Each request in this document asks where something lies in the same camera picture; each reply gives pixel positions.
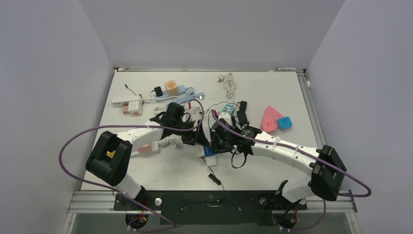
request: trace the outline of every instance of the gray wall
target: gray wall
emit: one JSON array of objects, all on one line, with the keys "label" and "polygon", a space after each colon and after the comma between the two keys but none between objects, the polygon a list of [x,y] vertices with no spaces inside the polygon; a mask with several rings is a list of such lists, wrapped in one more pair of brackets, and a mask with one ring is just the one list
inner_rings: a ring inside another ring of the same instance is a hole
[{"label": "gray wall", "polygon": [[[0,3],[0,227],[60,233],[73,190],[57,154],[96,126],[113,69],[77,0]],[[92,134],[65,155],[84,174]]]},{"label": "gray wall", "polygon": [[306,68],[344,0],[79,0],[119,67]]},{"label": "gray wall", "polygon": [[356,199],[364,234],[413,232],[412,9],[347,0],[307,70],[327,143],[373,189]]}]

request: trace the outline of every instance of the pink triangular power strip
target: pink triangular power strip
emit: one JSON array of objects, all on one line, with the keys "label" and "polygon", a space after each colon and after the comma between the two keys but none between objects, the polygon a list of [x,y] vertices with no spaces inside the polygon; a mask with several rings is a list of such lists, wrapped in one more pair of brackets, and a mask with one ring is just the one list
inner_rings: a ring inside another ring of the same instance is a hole
[{"label": "pink triangular power strip", "polygon": [[272,106],[267,106],[264,111],[263,120],[261,121],[260,129],[266,133],[271,133],[275,131],[278,127],[277,120],[284,117],[280,112],[272,108]]}]

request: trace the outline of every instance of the pink triangular object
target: pink triangular object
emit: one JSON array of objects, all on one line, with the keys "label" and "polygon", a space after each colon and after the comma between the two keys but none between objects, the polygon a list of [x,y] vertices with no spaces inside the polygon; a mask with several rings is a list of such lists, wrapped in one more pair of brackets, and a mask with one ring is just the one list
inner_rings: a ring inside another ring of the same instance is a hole
[{"label": "pink triangular object", "polygon": [[263,120],[261,121],[260,129],[266,133],[271,133],[277,129],[277,120],[284,117],[272,106],[267,106],[264,111]]}]

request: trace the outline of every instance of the black base panel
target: black base panel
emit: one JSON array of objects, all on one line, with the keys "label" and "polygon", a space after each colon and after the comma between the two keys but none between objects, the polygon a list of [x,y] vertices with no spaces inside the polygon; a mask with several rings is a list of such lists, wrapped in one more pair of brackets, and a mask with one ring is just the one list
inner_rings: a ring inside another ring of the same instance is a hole
[{"label": "black base panel", "polygon": [[[145,196],[154,210],[176,224],[242,224],[268,225],[272,222],[272,210],[286,210],[291,203],[275,197],[276,191],[145,191]],[[162,198],[161,207],[154,205],[155,198]],[[267,199],[265,211],[259,204],[261,197]],[[142,210],[142,208],[117,195],[113,209],[116,211]],[[298,205],[306,210],[306,205]]]}]

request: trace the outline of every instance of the blue power strip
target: blue power strip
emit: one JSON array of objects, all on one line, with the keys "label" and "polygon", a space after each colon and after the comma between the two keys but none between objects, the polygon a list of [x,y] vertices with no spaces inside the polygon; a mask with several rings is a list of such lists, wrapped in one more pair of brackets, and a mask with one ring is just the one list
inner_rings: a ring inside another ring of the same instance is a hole
[{"label": "blue power strip", "polygon": [[[174,96],[184,95],[186,92],[187,92],[187,89],[185,88],[185,86],[180,85],[180,86],[178,86],[178,93],[175,94]],[[157,97],[156,95],[154,95],[153,98],[155,98],[155,99],[161,99],[161,98],[167,98],[167,97],[169,97],[169,94],[166,92],[166,90],[163,91],[162,93],[163,93],[162,96]]]}]

